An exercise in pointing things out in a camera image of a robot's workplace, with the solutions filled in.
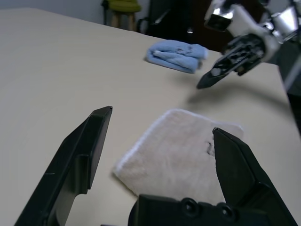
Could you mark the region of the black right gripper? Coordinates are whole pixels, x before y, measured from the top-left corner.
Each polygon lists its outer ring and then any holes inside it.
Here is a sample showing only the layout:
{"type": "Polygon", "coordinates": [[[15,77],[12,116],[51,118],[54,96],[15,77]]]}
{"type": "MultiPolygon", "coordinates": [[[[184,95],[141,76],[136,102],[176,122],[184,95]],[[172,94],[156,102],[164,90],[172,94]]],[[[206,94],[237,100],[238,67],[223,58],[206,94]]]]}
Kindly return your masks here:
{"type": "Polygon", "coordinates": [[[242,76],[252,70],[266,55],[263,39],[255,34],[245,35],[243,39],[234,39],[228,43],[210,71],[205,73],[198,82],[197,89],[206,89],[231,72],[242,76]]]}

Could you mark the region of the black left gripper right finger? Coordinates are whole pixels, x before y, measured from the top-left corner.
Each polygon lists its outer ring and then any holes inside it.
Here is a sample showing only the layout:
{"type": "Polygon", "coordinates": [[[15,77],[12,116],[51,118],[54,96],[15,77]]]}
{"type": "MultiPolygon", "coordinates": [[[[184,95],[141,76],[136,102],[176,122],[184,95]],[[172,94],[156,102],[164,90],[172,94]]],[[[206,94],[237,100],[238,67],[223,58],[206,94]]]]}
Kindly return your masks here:
{"type": "Polygon", "coordinates": [[[250,147],[238,137],[214,128],[217,177],[227,204],[266,214],[272,226],[297,223],[250,147]]]}

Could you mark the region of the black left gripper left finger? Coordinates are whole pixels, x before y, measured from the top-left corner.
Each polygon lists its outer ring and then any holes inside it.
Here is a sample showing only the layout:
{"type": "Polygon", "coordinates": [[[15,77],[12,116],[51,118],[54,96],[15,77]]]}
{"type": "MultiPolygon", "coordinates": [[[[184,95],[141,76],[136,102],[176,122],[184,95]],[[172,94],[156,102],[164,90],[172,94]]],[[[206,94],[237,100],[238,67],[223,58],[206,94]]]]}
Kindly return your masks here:
{"type": "Polygon", "coordinates": [[[112,107],[94,110],[61,143],[17,226],[64,226],[75,198],[91,189],[112,107]]]}

